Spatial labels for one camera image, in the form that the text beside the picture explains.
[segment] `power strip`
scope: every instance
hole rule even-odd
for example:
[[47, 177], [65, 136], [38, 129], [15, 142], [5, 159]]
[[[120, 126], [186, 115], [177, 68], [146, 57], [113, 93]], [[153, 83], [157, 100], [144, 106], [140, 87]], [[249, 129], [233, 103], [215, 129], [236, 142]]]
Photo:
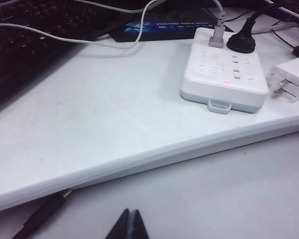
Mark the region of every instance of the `power strip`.
[[212, 29], [198, 28], [184, 72], [181, 96], [207, 104], [210, 111], [228, 114], [231, 109], [257, 112], [269, 92], [256, 51], [245, 54], [226, 47], [208, 46]]

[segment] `black keyboard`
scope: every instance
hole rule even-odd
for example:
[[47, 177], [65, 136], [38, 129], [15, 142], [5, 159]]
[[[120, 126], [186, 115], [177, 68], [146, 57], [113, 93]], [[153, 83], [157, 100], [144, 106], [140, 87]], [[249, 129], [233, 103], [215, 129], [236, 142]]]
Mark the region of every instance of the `black keyboard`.
[[[0, 8], [0, 23], [74, 39], [95, 40], [129, 19], [127, 14], [72, 0], [26, 0]], [[0, 105], [78, 45], [0, 27]]]

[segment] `white desk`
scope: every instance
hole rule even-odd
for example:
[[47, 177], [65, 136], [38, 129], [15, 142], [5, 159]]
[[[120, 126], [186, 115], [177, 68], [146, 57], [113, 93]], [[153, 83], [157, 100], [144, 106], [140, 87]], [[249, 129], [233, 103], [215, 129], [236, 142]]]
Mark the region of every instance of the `white desk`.
[[[228, 25], [237, 30], [243, 22]], [[255, 27], [273, 22], [262, 16]], [[299, 29], [282, 35], [288, 34], [299, 44]], [[271, 34], [255, 39], [264, 72], [293, 59]], [[256, 114], [224, 116], [182, 99], [190, 46], [191, 40], [145, 42], [131, 51], [87, 46], [1, 111], [0, 210], [299, 130], [299, 101], [268, 97]]]
[[[42, 201], [0, 212], [0, 239]], [[299, 132], [74, 191], [33, 239], [104, 239], [125, 208], [151, 239], [299, 239]]]

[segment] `usb charger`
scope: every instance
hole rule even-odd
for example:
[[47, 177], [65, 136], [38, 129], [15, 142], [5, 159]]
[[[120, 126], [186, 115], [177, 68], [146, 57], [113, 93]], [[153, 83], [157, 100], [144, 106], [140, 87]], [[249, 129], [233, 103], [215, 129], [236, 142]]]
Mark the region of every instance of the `usb charger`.
[[299, 58], [273, 66], [267, 75], [269, 90], [288, 99], [299, 100]]

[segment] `black plug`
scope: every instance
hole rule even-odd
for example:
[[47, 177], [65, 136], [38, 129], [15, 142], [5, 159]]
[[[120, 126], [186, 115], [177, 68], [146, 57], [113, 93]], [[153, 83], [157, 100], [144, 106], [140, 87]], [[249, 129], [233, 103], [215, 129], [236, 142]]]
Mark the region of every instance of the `black plug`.
[[34, 234], [53, 214], [59, 210], [72, 190], [63, 194], [56, 193], [50, 197], [34, 214], [23, 224], [23, 228], [12, 239], [26, 239]]
[[251, 30], [255, 20], [248, 18], [243, 28], [235, 35], [232, 35], [227, 41], [227, 47], [233, 51], [241, 53], [252, 53], [255, 50], [256, 42], [251, 36]]

